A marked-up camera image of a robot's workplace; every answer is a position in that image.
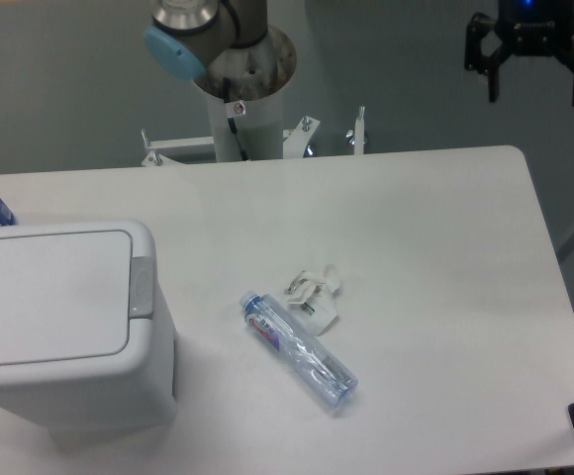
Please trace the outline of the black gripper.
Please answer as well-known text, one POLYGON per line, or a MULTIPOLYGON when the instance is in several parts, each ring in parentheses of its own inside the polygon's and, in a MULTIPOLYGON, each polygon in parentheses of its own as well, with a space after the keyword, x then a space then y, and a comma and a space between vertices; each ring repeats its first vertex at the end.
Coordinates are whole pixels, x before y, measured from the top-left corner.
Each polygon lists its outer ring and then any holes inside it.
POLYGON ((466 27, 464 67, 487 78, 490 103, 499 97, 499 69, 511 55, 555 56, 573 75, 574 107, 574 1, 504 0, 498 19, 475 13, 466 27), (486 55, 482 44, 490 33, 500 44, 486 55))

